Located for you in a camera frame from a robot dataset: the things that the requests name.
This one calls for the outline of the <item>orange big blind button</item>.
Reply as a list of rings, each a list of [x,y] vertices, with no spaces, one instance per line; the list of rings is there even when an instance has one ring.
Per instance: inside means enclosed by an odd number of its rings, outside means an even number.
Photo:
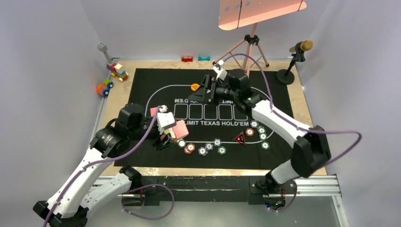
[[[191,90],[192,90],[192,91],[196,91],[199,87],[200,87],[199,84],[194,83],[194,84],[191,85]]]

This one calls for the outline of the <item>red playing card box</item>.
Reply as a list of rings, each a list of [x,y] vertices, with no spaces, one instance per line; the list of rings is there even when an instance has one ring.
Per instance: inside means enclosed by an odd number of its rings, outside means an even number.
[[[176,122],[176,125],[172,127],[172,133],[173,133],[173,140],[181,140],[184,137],[186,137],[189,132],[187,129],[187,126],[185,124],[185,120],[178,120]]]

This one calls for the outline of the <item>red poker chip stack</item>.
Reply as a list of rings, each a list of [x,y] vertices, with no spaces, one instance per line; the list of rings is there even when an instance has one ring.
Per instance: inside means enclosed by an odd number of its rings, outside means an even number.
[[[191,154],[195,150],[195,145],[193,143],[189,143],[184,147],[185,154]]]

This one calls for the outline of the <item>red playing card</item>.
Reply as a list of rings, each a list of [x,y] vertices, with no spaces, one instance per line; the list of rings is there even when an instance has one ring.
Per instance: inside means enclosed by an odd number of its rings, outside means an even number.
[[[150,117],[153,117],[155,114],[157,114],[159,112],[161,107],[153,107],[150,108]]]

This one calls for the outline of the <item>red triangular dealer button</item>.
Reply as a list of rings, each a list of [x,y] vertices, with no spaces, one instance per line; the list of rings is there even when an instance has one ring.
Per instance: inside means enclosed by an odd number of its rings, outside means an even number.
[[[234,137],[233,141],[239,144],[246,144],[244,132],[241,132],[236,137]]]

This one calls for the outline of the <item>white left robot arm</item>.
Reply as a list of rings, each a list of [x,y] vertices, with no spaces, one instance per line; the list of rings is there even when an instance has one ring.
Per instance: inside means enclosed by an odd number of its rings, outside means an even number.
[[[139,104],[127,104],[95,134],[66,183],[49,199],[38,201],[33,210],[44,220],[44,226],[83,227],[113,197],[124,192],[142,192],[145,188],[141,173],[125,166],[92,191],[94,182],[112,162],[126,158],[145,140],[152,140],[154,149],[162,151],[187,135],[184,120],[175,119],[167,106],[147,111]]]

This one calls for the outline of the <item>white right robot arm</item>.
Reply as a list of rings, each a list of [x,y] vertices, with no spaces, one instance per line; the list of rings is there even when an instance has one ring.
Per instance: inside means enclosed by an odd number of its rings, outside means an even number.
[[[331,158],[325,130],[310,128],[273,105],[272,97],[254,92],[242,70],[224,71],[217,76],[206,75],[199,88],[188,99],[203,104],[233,101],[237,109],[277,133],[293,149],[290,160],[265,175],[256,187],[264,194],[278,192],[284,183],[299,177],[308,178]]]

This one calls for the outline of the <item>teal toy block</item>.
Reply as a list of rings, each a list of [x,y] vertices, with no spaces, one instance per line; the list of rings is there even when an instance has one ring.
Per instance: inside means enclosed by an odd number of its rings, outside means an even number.
[[[198,56],[198,61],[210,61],[210,57],[209,56]]]

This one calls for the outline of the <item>red toy block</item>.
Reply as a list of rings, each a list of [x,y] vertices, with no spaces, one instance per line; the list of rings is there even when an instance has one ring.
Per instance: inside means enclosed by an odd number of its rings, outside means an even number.
[[[181,57],[181,61],[182,61],[182,62],[192,62],[192,61],[193,61],[193,57],[192,57],[192,56],[189,56],[189,55],[182,56],[182,57]]]

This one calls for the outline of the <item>black poker felt mat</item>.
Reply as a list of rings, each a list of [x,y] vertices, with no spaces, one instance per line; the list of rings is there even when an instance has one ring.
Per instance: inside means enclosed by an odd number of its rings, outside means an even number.
[[[176,119],[185,120],[189,135],[185,141],[196,148],[220,139],[226,154],[216,148],[201,156],[198,151],[185,154],[177,145],[163,151],[154,150],[152,140],[147,140],[127,158],[117,161],[118,166],[222,168],[222,169],[272,169],[291,158],[292,148],[271,129],[266,129],[270,147],[263,149],[256,132],[245,136],[246,144],[233,139],[250,127],[251,119],[238,111],[232,101],[218,105],[202,105],[188,100],[191,85],[201,83],[213,70],[190,69],[137,69],[134,74],[130,103],[145,108],[166,105]]]

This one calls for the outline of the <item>gold microphone on stand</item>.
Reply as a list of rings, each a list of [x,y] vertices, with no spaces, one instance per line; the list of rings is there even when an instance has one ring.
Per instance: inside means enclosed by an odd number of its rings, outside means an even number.
[[[284,85],[290,85],[295,80],[295,75],[291,71],[297,62],[305,62],[304,53],[313,48],[314,43],[311,40],[304,40],[298,42],[295,46],[291,47],[289,51],[291,52],[292,60],[289,67],[285,70],[279,70],[276,73],[276,79],[278,82]]]

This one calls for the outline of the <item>pink music stand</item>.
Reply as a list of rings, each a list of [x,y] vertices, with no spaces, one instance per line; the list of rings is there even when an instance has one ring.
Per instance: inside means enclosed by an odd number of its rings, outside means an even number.
[[[221,0],[219,6],[218,27],[224,31],[238,29],[251,25],[251,33],[234,45],[222,56],[213,61],[221,63],[227,55],[233,57],[232,51],[242,43],[247,42],[246,54],[251,56],[253,47],[257,47],[266,67],[268,63],[262,48],[256,28],[259,22],[303,10],[307,7],[304,0]]]

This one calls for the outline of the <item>orange toy wheel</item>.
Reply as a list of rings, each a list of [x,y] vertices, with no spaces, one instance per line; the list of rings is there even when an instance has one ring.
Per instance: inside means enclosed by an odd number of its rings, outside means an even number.
[[[111,88],[113,88],[113,82],[109,79],[106,79],[102,84],[97,85],[96,92],[102,97],[107,97]]]

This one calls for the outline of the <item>colourful toy block train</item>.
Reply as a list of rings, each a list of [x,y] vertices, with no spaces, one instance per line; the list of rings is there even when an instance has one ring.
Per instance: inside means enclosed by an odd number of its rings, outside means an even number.
[[[106,58],[106,68],[110,71],[110,74],[113,78],[118,78],[119,81],[124,82],[128,79],[129,74],[126,72],[125,68],[116,61],[113,61],[109,56],[107,50],[107,46],[104,43],[100,43],[97,45],[97,48]]]

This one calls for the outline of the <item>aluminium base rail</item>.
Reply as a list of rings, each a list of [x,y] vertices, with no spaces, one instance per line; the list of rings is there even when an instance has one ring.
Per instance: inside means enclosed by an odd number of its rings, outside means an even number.
[[[334,158],[324,165],[328,165],[334,162]],[[290,180],[284,183],[278,191],[272,194],[283,194],[284,187],[287,183],[294,183],[296,179]],[[229,197],[234,197],[236,195],[243,197],[245,194],[249,194],[251,198],[261,199],[264,194],[255,185],[256,183],[264,183],[264,178],[252,178],[249,183],[245,181],[235,181],[232,177],[194,177],[191,179],[184,179],[180,177],[175,177],[173,179],[173,187],[167,188],[167,192],[171,195],[172,200],[179,199],[185,192],[191,193],[193,195],[199,195],[200,201],[206,201],[213,195],[223,195],[222,200],[227,201]]]

